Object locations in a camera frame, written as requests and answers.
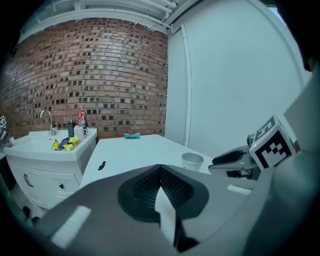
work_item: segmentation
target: white sink basin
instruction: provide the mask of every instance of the white sink basin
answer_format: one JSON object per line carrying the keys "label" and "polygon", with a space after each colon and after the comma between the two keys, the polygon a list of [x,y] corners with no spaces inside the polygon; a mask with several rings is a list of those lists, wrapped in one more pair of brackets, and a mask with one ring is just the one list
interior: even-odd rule
{"label": "white sink basin", "polygon": [[29,135],[16,139],[12,147],[4,147],[5,155],[47,161],[75,161],[97,137],[97,129],[90,128],[89,134],[73,150],[51,150],[55,140],[60,143],[68,137],[68,130],[59,130],[51,136],[49,131],[31,131]]}

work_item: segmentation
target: mug handle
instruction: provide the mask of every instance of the mug handle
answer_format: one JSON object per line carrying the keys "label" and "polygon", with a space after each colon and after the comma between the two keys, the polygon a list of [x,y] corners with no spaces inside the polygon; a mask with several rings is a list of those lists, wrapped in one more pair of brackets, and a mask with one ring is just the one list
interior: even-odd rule
{"label": "mug handle", "polygon": [[84,135],[84,137],[86,137],[86,136],[89,134],[89,129],[86,128],[86,129],[83,129],[83,130],[85,130],[85,135]]}

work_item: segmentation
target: blue sponge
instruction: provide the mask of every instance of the blue sponge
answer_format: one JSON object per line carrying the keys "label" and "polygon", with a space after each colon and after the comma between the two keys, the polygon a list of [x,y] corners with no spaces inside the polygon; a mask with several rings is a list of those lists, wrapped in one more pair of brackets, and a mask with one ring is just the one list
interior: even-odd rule
{"label": "blue sponge", "polygon": [[124,134],[125,139],[140,139],[140,133],[136,133],[134,135],[130,135],[129,133]]}

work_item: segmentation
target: black clip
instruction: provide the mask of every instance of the black clip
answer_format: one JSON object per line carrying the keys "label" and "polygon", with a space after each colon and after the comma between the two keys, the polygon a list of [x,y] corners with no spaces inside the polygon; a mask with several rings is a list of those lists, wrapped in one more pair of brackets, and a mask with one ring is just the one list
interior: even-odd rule
{"label": "black clip", "polygon": [[103,161],[102,164],[99,166],[98,171],[101,171],[106,165],[106,161]]}

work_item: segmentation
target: brick wall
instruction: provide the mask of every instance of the brick wall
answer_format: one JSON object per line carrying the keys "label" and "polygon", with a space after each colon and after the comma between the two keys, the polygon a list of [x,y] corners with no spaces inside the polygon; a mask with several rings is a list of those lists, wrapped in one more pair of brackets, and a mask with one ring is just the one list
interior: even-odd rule
{"label": "brick wall", "polygon": [[86,110],[99,138],[165,132],[167,36],[129,21],[87,18],[49,27],[4,60],[0,115],[15,138],[66,129]]}

